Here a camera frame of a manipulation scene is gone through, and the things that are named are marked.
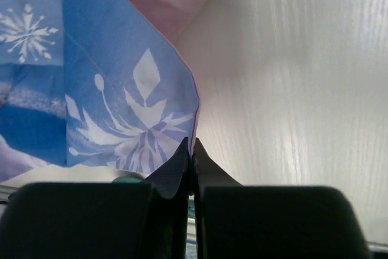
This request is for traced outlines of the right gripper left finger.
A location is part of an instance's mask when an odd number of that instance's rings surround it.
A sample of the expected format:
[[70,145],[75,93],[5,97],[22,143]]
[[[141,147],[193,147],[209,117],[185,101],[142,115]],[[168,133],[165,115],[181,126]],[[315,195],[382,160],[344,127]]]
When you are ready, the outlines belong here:
[[31,183],[1,217],[2,258],[184,258],[188,141],[138,183]]

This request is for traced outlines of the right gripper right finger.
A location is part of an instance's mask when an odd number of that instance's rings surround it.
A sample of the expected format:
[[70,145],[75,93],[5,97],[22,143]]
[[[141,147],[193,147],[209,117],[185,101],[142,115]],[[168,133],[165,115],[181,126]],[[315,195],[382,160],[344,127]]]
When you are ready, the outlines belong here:
[[199,258],[370,258],[353,208],[328,186],[243,186],[193,151]]

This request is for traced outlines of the blue pink Elsa cloth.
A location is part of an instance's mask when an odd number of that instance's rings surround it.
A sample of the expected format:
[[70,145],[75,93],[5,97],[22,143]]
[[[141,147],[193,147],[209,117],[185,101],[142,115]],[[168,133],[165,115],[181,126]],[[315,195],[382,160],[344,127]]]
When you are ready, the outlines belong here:
[[56,165],[148,175],[193,144],[172,42],[206,0],[1,0],[1,181]]

